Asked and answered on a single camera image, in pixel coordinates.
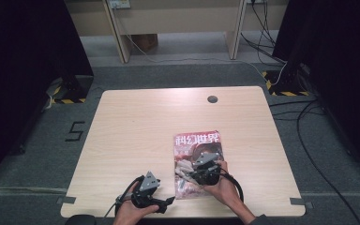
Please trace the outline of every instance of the magazine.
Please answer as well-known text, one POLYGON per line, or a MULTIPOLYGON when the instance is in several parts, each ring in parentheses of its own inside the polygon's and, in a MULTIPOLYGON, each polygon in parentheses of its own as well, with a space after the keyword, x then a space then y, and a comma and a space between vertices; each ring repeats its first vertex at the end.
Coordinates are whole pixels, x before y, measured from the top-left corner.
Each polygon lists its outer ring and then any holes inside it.
POLYGON ((204 153, 217 153, 224 160, 218 131, 181 133, 174 136, 174 187, 177 200, 210 196, 187 173, 193 172, 193 163, 204 153))

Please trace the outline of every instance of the yellow and black tape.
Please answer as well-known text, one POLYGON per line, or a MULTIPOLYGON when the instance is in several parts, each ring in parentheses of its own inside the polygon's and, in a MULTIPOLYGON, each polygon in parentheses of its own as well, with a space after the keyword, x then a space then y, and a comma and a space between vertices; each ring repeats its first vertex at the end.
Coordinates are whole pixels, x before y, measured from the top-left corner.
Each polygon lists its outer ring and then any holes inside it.
POLYGON ((52 96, 52 103, 58 103, 58 104, 73 104, 73 103, 84 103, 86 101, 85 97, 79 97, 79 98, 58 98, 61 91, 61 85, 59 85, 53 93, 52 96))
POLYGON ((281 90, 279 85, 273 85, 270 82, 270 79, 272 77, 271 74, 267 73, 267 71, 264 71, 262 75, 265 78, 265 85, 267 86, 268 93, 272 96, 287 96, 287 97, 294 97, 294 96, 308 96, 308 92, 305 90, 300 90, 301 88, 293 88, 293 90, 281 90))

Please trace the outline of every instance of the table top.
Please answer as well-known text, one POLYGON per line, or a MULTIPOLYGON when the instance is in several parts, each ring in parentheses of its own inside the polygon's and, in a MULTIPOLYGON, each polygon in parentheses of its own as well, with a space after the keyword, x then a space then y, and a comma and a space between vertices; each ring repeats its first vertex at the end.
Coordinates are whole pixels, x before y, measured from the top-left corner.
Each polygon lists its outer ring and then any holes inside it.
MULTIPOLYGON (((160 179, 154 194, 174 196, 173 136, 217 130, 229 172, 255 215, 302 216, 300 199, 263 90, 257 86, 112 90, 103 93, 67 191, 74 203, 61 214, 103 217, 115 198, 140 175, 160 179), (210 96, 217 98, 210 103, 210 96)), ((109 217, 114 217, 113 210, 109 217)), ((213 197, 175 200, 149 218, 230 218, 213 197)))

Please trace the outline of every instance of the human hand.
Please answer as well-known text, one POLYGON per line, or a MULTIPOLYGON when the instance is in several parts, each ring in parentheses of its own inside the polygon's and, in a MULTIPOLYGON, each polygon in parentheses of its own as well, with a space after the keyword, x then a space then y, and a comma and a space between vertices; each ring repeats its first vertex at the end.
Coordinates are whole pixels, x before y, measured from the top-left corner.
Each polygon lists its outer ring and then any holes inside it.
MULTIPOLYGON (((220 165, 221 169, 228 171, 226 161, 216 161, 220 165)), ((219 202, 232 208, 236 204, 242 203, 236 191, 235 185, 223 176, 220 176, 217 184, 214 186, 203 186, 203 189, 211 193, 219 202)))
MULTIPOLYGON (((129 192, 133 192, 137 184, 138 182, 130 188, 129 192)), ((159 206, 156 204, 145 208, 138 208, 134 206, 131 200, 124 201, 116 214, 113 225, 135 225, 140 219, 156 212, 158 209, 159 206)))
MULTIPOLYGON (((228 172, 226 161, 217 161, 221 169, 228 172)), ((203 186, 203 189, 211 193, 219 202, 227 205, 244 222, 250 224, 256 217, 239 198, 235 185, 227 178, 220 176, 217 184, 213 186, 203 186)))

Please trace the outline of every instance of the gray carpet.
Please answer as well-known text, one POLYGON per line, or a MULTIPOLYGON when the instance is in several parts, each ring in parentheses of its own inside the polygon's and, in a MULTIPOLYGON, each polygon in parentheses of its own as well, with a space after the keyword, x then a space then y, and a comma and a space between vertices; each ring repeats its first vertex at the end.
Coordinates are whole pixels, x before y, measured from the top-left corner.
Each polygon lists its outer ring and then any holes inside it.
MULTIPOLYGON (((260 70, 272 69, 256 65, 260 70)), ((84 104, 53 104, 42 113, 25 143, 26 152, 0 165, 0 224, 65 224, 57 199, 64 197, 104 90, 259 85, 269 104, 314 97, 269 96, 263 78, 246 64, 95 67, 95 79, 84 104), (69 133, 73 122, 82 122, 69 133)), ((301 111, 306 103, 271 107, 272 113, 301 111)), ((330 120, 314 103, 300 121, 308 152, 360 217, 360 162, 350 157, 330 120)), ((308 205, 302 217, 271 217, 274 224, 358 224, 351 211, 312 166, 298 139, 298 113, 275 115, 277 129, 296 183, 308 205)), ((141 224, 240 224, 237 219, 142 220, 141 224)))

